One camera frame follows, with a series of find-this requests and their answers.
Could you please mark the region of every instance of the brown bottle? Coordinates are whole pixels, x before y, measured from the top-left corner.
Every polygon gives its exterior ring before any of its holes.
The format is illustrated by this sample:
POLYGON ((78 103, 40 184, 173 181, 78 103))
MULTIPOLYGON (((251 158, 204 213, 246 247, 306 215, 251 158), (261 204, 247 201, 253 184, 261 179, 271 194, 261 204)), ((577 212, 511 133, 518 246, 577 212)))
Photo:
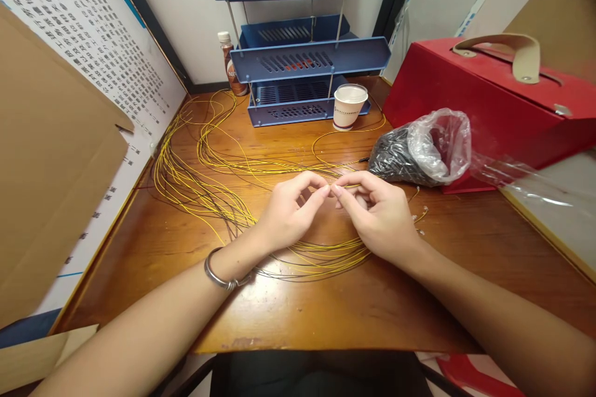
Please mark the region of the brown bottle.
POLYGON ((244 96, 248 93, 248 85, 240 84, 238 76, 236 76, 236 69, 234 68, 232 58, 230 57, 230 51, 234 49, 230 33, 222 31, 217 33, 217 37, 219 38, 219 43, 222 44, 225 73, 228 76, 228 81, 230 81, 230 88, 236 96, 244 96))

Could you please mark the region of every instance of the paper cup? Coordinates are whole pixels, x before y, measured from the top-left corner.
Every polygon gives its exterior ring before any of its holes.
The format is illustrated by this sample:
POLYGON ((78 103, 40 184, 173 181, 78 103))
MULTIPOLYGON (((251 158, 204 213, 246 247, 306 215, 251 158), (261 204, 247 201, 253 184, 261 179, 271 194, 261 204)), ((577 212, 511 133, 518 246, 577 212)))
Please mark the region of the paper cup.
POLYGON ((358 84, 344 84, 335 91, 333 127, 346 132, 354 127, 354 122, 368 99, 368 90, 358 84))

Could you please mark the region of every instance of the desk surface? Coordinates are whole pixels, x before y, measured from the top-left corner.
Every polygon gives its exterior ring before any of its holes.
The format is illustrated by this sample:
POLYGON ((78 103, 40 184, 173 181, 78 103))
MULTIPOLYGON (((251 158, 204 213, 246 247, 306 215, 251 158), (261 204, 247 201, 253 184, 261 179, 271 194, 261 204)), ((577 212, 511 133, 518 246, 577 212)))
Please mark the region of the desk surface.
MULTIPOLYGON (((197 104, 195 110, 196 116, 202 117, 205 104, 197 104)), ((360 117, 357 125, 376 122, 379 116, 379 111, 373 110, 360 117)), ((332 130, 328 120, 253 128, 246 105, 222 127, 240 141, 249 157, 280 157, 301 164, 315 162, 310 152, 313 140, 332 130)), ((389 129, 387 124, 374 132, 331 135, 317 145, 317 153, 327 161, 353 161, 368 156, 376 138, 389 129)), ((239 152, 222 135, 214 134, 212 145, 223 153, 239 152)), ((196 142, 189 132, 179 132, 173 147, 189 164, 198 166, 196 142)), ((268 199, 262 189, 235 176, 214 178, 233 188, 255 215, 260 214, 268 199)), ((274 176, 267 181, 286 178, 274 176)), ((57 331, 108 323, 218 246, 205 224, 155 200, 147 184, 140 183, 57 331)), ((409 185, 404 189, 409 195, 415 192, 409 185)), ((348 216, 333 209, 333 199, 327 202, 305 239, 331 243, 353 237, 348 216)), ((443 195, 436 189, 423 189, 410 205, 417 215, 424 205, 429 208, 417 226, 444 255, 596 337, 596 287, 500 193, 443 195)), ((215 222, 215 227, 227 237, 221 222, 215 222)), ((268 262, 269 268, 276 267, 274 261, 268 262)), ((346 274, 313 283, 257 277, 224 304, 194 346, 197 353, 364 348, 479 352, 470 335, 428 292, 378 258, 346 274)))

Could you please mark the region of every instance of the beige handle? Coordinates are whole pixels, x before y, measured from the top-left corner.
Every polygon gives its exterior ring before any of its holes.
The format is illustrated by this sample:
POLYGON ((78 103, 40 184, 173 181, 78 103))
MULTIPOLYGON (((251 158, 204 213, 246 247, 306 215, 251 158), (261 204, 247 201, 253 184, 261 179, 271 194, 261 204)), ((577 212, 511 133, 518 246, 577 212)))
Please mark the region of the beige handle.
POLYGON ((452 51, 466 58, 476 57, 471 51, 479 43, 500 43, 515 51, 513 56, 513 77, 524 84, 538 84, 540 79, 540 44, 525 34, 493 34, 474 37, 459 42, 452 51))

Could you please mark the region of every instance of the metal rivet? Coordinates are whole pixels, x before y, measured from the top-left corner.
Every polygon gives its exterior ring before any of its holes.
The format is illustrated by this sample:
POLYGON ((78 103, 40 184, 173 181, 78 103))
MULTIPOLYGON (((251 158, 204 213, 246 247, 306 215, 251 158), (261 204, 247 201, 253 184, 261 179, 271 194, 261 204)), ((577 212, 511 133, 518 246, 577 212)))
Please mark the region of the metal rivet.
POLYGON ((569 110, 567 107, 565 107, 564 105, 561 105, 561 104, 554 105, 554 113, 559 116, 573 116, 573 113, 571 113, 571 110, 569 110))

